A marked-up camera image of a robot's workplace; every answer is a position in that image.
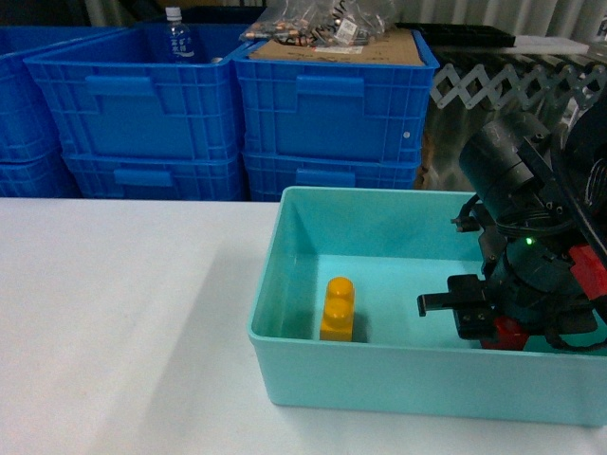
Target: red bracket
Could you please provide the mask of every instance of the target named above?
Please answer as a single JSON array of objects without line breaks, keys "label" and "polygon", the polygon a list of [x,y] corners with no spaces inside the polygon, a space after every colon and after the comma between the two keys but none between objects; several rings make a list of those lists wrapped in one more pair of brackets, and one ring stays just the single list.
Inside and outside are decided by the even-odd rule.
[{"label": "red bracket", "polygon": [[571,273],[586,294],[588,300],[607,295],[607,270],[589,245],[576,245],[569,249],[575,265]]},{"label": "red bracket", "polygon": [[499,316],[493,321],[497,329],[497,341],[481,340],[483,349],[498,349],[502,351],[522,351],[529,334],[513,318]]}]

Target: white tablecloth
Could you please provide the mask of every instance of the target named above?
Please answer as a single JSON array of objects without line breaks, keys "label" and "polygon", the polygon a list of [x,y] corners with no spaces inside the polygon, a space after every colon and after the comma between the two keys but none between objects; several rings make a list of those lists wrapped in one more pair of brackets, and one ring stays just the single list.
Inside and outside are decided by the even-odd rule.
[{"label": "white tablecloth", "polygon": [[246,326],[277,208],[0,199],[0,453],[607,453],[607,428],[272,405]]}]

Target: yellow lego brick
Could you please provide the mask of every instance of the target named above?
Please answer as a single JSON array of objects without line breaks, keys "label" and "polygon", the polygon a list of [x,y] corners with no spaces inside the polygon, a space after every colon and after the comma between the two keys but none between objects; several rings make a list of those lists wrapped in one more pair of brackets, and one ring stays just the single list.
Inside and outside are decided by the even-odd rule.
[{"label": "yellow lego brick", "polygon": [[352,341],[354,296],[354,285],[347,278],[334,278],[326,286],[321,321],[322,340]]}]

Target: robotic arm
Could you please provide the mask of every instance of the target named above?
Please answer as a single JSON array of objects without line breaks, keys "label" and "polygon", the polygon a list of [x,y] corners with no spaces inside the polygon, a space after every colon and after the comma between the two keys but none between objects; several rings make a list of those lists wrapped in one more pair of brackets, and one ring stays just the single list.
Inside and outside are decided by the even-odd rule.
[{"label": "robotic arm", "polygon": [[458,335],[486,349],[522,350],[543,335],[557,349],[584,352],[561,335],[607,322],[607,99],[575,125],[550,133],[530,114],[486,125],[460,166],[477,194],[452,220],[483,230],[483,281],[448,278],[448,293],[417,299],[419,315],[451,309]]}]

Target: crate handle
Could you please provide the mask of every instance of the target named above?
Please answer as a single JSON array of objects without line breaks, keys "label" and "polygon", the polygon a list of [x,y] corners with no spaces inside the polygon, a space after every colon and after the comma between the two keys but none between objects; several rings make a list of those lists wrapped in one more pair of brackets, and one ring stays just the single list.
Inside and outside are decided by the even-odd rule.
[{"label": "crate handle", "polygon": [[170,188],[173,186],[173,176],[169,171],[115,169],[114,181],[117,185],[131,185],[134,187]]},{"label": "crate handle", "polygon": [[354,188],[357,178],[354,173],[334,173],[314,169],[298,169],[295,172],[295,184],[307,187],[344,187]]},{"label": "crate handle", "polygon": [[155,97],[151,78],[124,76],[86,76],[86,90],[91,95],[111,97]]},{"label": "crate handle", "polygon": [[299,75],[296,87],[298,94],[357,98],[364,96],[363,78]]}]

